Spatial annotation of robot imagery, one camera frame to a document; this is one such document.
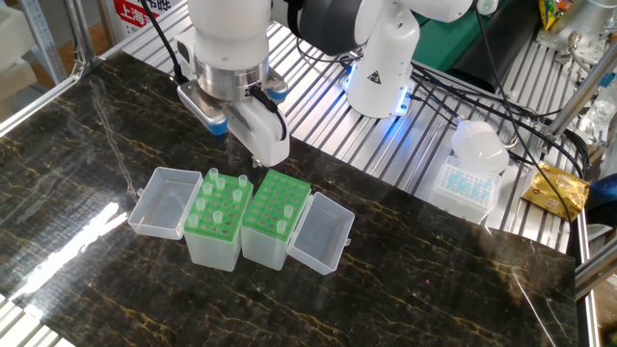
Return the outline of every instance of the black marble table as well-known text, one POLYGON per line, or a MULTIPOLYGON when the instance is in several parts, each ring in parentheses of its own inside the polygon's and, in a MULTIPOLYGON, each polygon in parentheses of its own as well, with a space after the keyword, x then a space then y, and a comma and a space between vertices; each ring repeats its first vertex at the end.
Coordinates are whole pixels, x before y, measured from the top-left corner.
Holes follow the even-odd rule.
POLYGON ((574 261, 472 225, 299 141, 275 169, 356 214, 338 270, 225 273, 126 224, 156 167, 247 174, 126 55, 0 139, 0 293, 77 346, 574 346, 574 261))

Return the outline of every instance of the red sign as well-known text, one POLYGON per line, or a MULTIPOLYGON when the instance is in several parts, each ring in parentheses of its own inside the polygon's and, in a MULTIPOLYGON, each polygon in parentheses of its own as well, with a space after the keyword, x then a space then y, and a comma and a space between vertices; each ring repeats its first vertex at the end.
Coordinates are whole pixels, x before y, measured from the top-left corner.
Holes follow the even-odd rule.
POLYGON ((114 0, 114 5, 116 6, 116 13, 122 18, 123 21, 133 24, 137 27, 144 27, 146 24, 150 23, 150 19, 146 14, 146 11, 141 7, 132 4, 126 0, 114 0))

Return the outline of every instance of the robotic arm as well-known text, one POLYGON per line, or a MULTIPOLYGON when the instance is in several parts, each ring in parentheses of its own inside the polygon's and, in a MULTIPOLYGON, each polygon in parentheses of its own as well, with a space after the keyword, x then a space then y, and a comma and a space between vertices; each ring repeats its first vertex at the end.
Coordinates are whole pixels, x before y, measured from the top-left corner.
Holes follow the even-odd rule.
POLYGON ((270 100, 282 102, 287 92, 268 65, 271 19, 328 55, 366 44, 344 87, 356 111, 386 118, 406 114, 410 102, 411 60, 419 40, 411 10, 450 22, 471 2, 189 0, 194 29, 176 41, 192 81, 178 87, 178 94, 213 134, 228 128, 262 165, 274 166, 287 157, 289 137, 285 119, 270 100))

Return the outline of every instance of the open box lid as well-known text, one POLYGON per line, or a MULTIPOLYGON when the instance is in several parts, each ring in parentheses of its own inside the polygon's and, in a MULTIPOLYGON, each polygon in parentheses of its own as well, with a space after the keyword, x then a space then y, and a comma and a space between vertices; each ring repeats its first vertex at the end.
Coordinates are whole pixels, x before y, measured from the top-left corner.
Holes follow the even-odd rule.
POLYGON ((128 223, 141 235, 181 239, 202 183, 199 172, 156 168, 128 223))
POLYGON ((321 193, 308 197, 287 254, 321 275, 336 270, 355 215, 321 193))

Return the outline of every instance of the transparent plastic box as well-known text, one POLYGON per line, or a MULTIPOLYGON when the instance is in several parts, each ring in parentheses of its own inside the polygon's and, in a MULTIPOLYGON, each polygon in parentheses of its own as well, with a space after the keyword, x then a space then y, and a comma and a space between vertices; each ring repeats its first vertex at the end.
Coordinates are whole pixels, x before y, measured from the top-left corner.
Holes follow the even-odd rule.
POLYGON ((128 224, 141 235, 181 239, 202 182, 198 172, 156 168, 128 224))
POLYGON ((453 216, 479 224, 495 207, 500 187, 498 174, 449 156, 428 201, 453 216))
POLYGON ((274 270, 282 269, 291 233, 309 194, 308 183, 269 171, 242 219, 242 255, 274 270), (287 206, 292 211, 285 216, 287 206), (277 230, 280 221, 285 225, 277 230))
POLYGON ((321 275, 335 271, 343 248, 350 244, 354 214, 321 193, 309 196, 306 182, 276 172, 268 175, 242 221, 244 257, 279 271, 289 254, 321 275), (301 202, 287 216, 285 193, 290 199, 297 194, 298 201, 290 203, 301 202), (278 228, 281 221, 289 223, 278 228))
POLYGON ((336 270, 355 215, 321 193, 315 193, 294 231, 287 253, 321 275, 336 270))
POLYGON ((216 176, 209 173, 205 178, 184 223, 184 238, 194 263, 231 272, 240 255, 240 224, 253 198, 253 184, 246 176, 243 183, 237 177, 216 176), (225 185, 217 188, 216 180, 220 178, 225 185), (215 220, 216 213, 220 213, 221 220, 215 220))

